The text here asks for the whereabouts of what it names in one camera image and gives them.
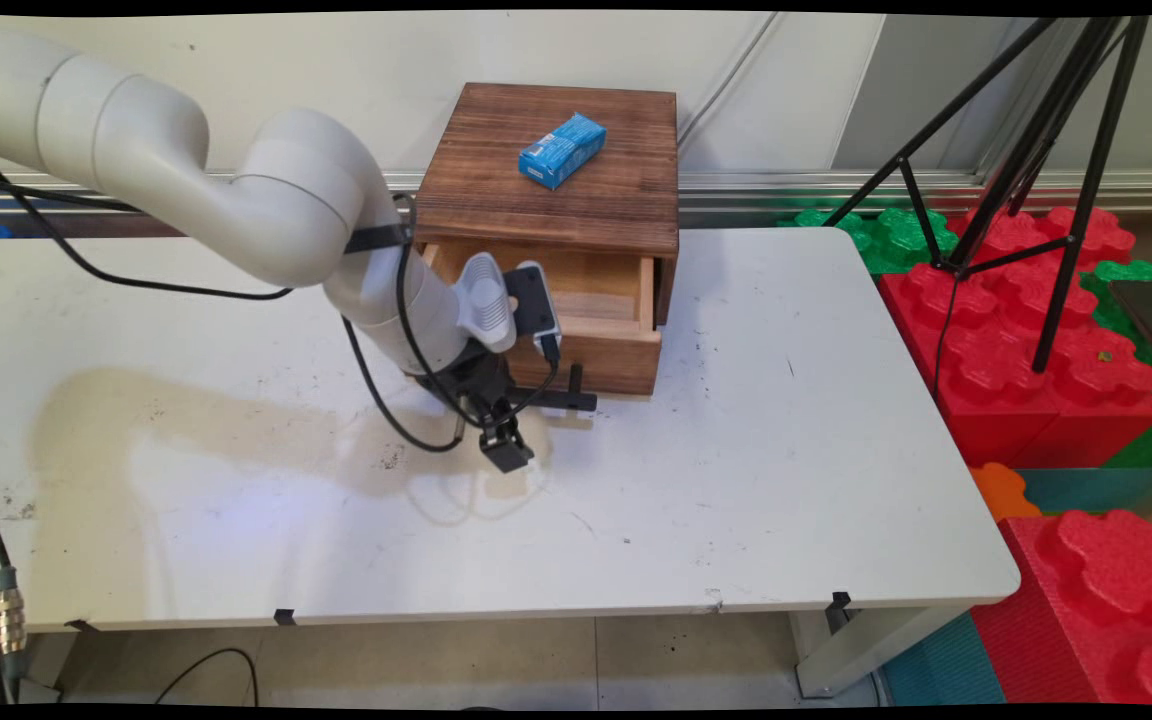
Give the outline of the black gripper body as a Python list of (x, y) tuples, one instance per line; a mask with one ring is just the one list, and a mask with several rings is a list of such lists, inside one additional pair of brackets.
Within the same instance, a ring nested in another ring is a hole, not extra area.
[(479, 427), (476, 414), (476, 397), (508, 397), (515, 388), (509, 364), (503, 354), (493, 354), (480, 343), (467, 343), (456, 361), (433, 376), (416, 376), (415, 381), (447, 401), (472, 427)]

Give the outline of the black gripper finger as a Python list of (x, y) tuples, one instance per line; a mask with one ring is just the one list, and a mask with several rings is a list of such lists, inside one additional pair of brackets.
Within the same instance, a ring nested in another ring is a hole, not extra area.
[(482, 454), (500, 473), (526, 468), (535, 458), (535, 450), (526, 446), (524, 437), (517, 430), (484, 430)]
[(516, 418), (518, 409), (508, 397), (476, 397), (480, 447), (524, 446)]

